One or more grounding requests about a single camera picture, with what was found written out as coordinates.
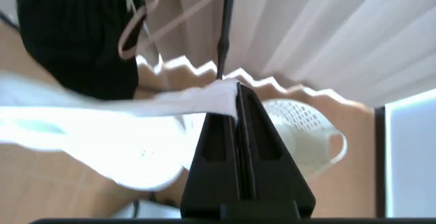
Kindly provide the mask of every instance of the black cable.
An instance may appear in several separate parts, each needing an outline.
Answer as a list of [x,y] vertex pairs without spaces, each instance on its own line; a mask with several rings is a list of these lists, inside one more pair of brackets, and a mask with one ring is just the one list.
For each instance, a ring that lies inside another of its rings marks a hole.
[[230,22],[232,20],[233,0],[224,0],[223,7],[223,19],[221,23],[221,37],[218,41],[218,67],[217,67],[217,79],[223,78],[224,63],[227,57],[227,52],[230,47],[229,32]]
[[5,14],[5,12],[3,12],[3,11],[1,11],[1,10],[0,10],[0,19],[1,19],[1,21],[3,21],[3,22],[4,22],[8,27],[14,29],[14,30],[17,31],[17,32],[20,32],[20,27],[19,27],[17,24],[13,23],[13,22],[11,21],[11,19],[9,18],[9,16],[7,16],[7,15]]

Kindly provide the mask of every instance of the white cloth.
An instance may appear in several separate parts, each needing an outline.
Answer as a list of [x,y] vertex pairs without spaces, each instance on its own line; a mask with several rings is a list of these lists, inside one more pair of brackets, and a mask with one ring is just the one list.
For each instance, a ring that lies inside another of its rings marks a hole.
[[[157,190],[189,167],[204,120],[199,113],[237,119],[237,82],[217,80],[147,100],[98,101],[0,73],[0,143],[63,150],[120,185]],[[184,125],[174,117],[181,114]]]

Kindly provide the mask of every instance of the black rod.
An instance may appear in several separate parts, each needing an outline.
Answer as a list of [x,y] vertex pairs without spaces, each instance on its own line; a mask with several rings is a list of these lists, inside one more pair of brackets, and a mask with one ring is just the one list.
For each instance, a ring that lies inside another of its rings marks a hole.
[[227,57],[227,51],[229,50],[229,32],[230,32],[230,22],[232,21],[232,10],[233,10],[234,0],[224,0],[223,7],[223,18],[221,23],[221,37],[218,41],[218,68],[217,68],[217,79],[223,78],[224,63]]

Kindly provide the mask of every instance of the brown floor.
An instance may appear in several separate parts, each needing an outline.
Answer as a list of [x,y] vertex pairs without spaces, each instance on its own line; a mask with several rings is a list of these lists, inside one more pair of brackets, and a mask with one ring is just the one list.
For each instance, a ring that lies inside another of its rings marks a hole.
[[[17,34],[0,23],[0,70],[58,86],[25,52]],[[186,68],[164,70],[156,76],[140,68],[140,83],[183,89],[204,85],[214,73],[193,75]],[[342,101],[334,94],[310,96],[299,86],[280,93],[272,86],[255,88],[260,99],[287,97],[305,102],[323,113],[348,139],[348,153],[319,178],[309,182],[317,198],[315,217],[374,217],[373,110]],[[138,91],[136,98],[153,94]],[[340,143],[332,142],[332,153]],[[187,173],[158,199],[180,201]],[[0,223],[28,223],[42,217],[108,217],[147,193],[132,191],[105,179],[65,153],[37,153],[0,144]]]

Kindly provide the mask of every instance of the curtain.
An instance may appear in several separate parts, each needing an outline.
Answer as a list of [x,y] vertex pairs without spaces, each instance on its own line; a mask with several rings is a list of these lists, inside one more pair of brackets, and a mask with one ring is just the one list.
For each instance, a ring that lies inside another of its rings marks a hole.
[[[198,1],[161,0],[146,21],[150,32]],[[215,62],[222,4],[213,1],[157,41],[163,61],[186,56],[197,69]],[[225,73],[243,69],[254,80],[277,82],[279,91],[303,84],[380,106],[436,87],[435,6],[436,0],[234,0]]]

